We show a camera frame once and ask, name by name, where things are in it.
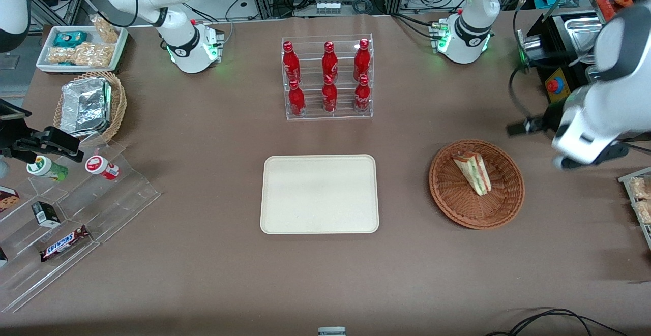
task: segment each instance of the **red-labeled bottle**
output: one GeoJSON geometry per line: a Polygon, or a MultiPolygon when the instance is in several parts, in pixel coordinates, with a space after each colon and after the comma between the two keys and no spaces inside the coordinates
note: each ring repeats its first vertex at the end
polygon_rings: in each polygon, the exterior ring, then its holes
{"type": "Polygon", "coordinates": [[[323,109],[327,113],[335,112],[337,109],[337,88],[332,76],[323,76],[321,95],[323,96],[323,109]]]}
{"type": "Polygon", "coordinates": [[[298,81],[296,79],[289,81],[289,106],[291,114],[294,116],[305,116],[305,95],[298,88],[298,81]]]}
{"type": "Polygon", "coordinates": [[[362,74],[360,76],[360,84],[355,88],[355,111],[357,113],[364,113],[368,110],[368,100],[370,100],[370,87],[368,86],[368,76],[362,74]]]}
{"type": "Polygon", "coordinates": [[[360,40],[360,48],[358,49],[358,53],[355,54],[355,70],[353,71],[353,78],[355,78],[355,81],[360,81],[360,76],[368,73],[368,67],[370,66],[370,52],[368,51],[368,45],[368,39],[360,40]]]}
{"type": "Polygon", "coordinates": [[[335,44],[332,41],[326,41],[323,46],[325,53],[321,60],[323,66],[323,75],[331,76],[333,81],[337,81],[337,55],[335,54],[335,44]]]}
{"type": "Polygon", "coordinates": [[[301,83],[301,66],[298,63],[298,55],[293,50],[291,41],[283,42],[283,67],[287,74],[287,79],[296,79],[301,83]]]}

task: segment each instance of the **clear acrylic bottle rack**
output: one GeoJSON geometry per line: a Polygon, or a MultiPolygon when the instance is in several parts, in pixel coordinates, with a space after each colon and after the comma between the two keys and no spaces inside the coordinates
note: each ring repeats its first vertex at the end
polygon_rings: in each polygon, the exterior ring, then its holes
{"type": "Polygon", "coordinates": [[[336,35],[321,37],[284,37],[280,45],[281,49],[281,73],[283,74],[283,92],[285,99],[285,114],[287,120],[313,120],[325,118],[372,118],[373,116],[373,35],[336,35]],[[360,39],[368,39],[370,42],[368,51],[371,55],[370,67],[368,68],[368,86],[371,93],[368,101],[368,109],[364,113],[357,113],[353,109],[355,102],[355,88],[358,82],[353,78],[355,54],[360,48],[360,39]],[[293,50],[298,56],[301,66],[300,88],[305,95],[305,116],[295,116],[291,113],[289,104],[289,80],[283,68],[283,43],[291,41],[293,50]],[[337,86],[337,109],[328,113],[323,109],[321,88],[323,88],[323,69],[321,59],[323,58],[323,45],[326,41],[335,44],[335,54],[338,58],[337,86]]]}
{"type": "Polygon", "coordinates": [[[68,158],[56,159],[58,164],[68,167],[65,180],[30,177],[16,187],[19,203],[0,213],[0,248],[9,260],[0,267],[2,312],[17,311],[160,197],[149,181],[126,161],[120,144],[106,143],[100,135],[91,135],[81,142],[79,149],[84,152],[80,164],[68,158]],[[88,173],[84,163],[93,155],[101,155],[117,165],[119,176],[107,180],[88,173]],[[40,227],[31,208],[37,201],[51,204],[61,224],[52,229],[40,227]],[[81,225],[86,225],[89,238],[41,262],[39,251],[81,225]]]}

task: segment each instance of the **round wicker basket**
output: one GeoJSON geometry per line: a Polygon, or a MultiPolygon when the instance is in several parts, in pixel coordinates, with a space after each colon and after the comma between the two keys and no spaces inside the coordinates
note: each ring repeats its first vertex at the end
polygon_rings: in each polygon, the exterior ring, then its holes
{"type": "Polygon", "coordinates": [[[518,214],[525,199],[525,184],[518,166],[507,153],[481,140],[456,141],[441,149],[430,167],[430,192],[451,220],[472,229],[494,229],[518,214]],[[452,156],[474,151],[484,158],[492,190],[479,196],[465,180],[452,156]]]}
{"type": "MultiPolygon", "coordinates": [[[[120,83],[120,79],[118,79],[118,77],[116,77],[112,72],[87,72],[81,76],[77,76],[75,81],[89,77],[104,77],[109,81],[109,84],[111,84],[111,125],[104,131],[104,133],[102,133],[104,141],[110,141],[114,135],[116,135],[118,129],[120,129],[120,125],[124,118],[124,111],[126,110],[126,95],[124,93],[124,88],[120,83]]],[[[54,126],[57,128],[61,125],[62,105],[63,94],[58,99],[58,104],[56,105],[56,111],[54,113],[54,126]]]]}

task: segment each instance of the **brown table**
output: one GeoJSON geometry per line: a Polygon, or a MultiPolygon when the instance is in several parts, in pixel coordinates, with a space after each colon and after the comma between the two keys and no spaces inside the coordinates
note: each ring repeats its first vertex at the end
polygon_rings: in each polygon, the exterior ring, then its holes
{"type": "MultiPolygon", "coordinates": [[[[351,336],[486,334],[550,306],[649,334],[649,251],[616,181],[649,159],[633,152],[560,172],[543,135],[507,137],[505,126],[522,118],[507,93],[511,16],[500,16],[472,65],[432,55],[428,40],[389,17],[237,24],[224,61],[197,75],[170,63],[153,28],[130,30],[116,141],[163,195],[18,313],[0,314],[2,327],[20,326],[2,334],[311,335],[337,325],[351,336]],[[376,42],[375,117],[286,121],[281,37],[359,33],[376,42]],[[465,138],[502,147],[523,173],[525,204],[505,227],[465,229],[430,197],[431,159],[465,138]],[[377,232],[263,234],[267,157],[362,153],[377,161],[377,232]]],[[[521,16],[528,29],[537,12],[521,16]]],[[[31,126],[51,123],[70,79],[35,73],[31,126]]],[[[544,111],[535,74],[515,88],[544,111]]],[[[12,178],[23,178],[24,166],[12,165],[12,178]]],[[[556,334],[578,330],[539,322],[556,334]]]]}

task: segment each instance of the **bread slice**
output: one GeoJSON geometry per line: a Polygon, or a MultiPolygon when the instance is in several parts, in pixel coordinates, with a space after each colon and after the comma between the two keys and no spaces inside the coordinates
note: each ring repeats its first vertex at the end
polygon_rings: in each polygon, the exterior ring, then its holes
{"type": "Polygon", "coordinates": [[[453,160],[477,195],[486,195],[492,190],[484,159],[479,153],[466,151],[460,155],[454,155],[453,160]]]}

